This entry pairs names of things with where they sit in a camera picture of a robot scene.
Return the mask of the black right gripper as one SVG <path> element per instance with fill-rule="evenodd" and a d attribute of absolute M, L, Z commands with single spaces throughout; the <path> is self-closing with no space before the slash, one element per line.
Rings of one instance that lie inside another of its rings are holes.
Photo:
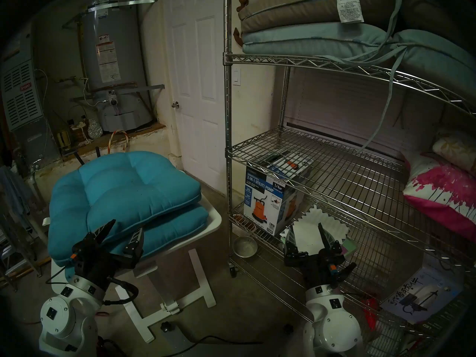
<path fill-rule="evenodd" d="M 356 268 L 356 263 L 352 262 L 342 270 L 338 270 L 337 267 L 346 261 L 342 246 L 338 241 L 332 242 L 332 237 L 323 228 L 322 223 L 318 223 L 318 229 L 324 248 L 315 255 L 300 252 L 294 232 L 287 232 L 284 244 L 284 264 L 287 267 L 300 269 L 307 289 L 322 285 L 329 285 L 335 289 Z"/>

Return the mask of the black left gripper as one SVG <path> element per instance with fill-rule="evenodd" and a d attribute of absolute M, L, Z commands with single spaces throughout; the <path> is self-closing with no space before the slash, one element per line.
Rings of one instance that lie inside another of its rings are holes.
<path fill-rule="evenodd" d="M 75 275 L 88 280 L 101 290 L 107 290 L 117 271 L 134 269 L 143 254 L 143 227 L 132 234 L 129 243 L 122 250 L 122 255 L 112 254 L 100 245 L 115 223 L 115 219 L 109 221 L 72 247 L 71 259 L 75 265 Z"/>

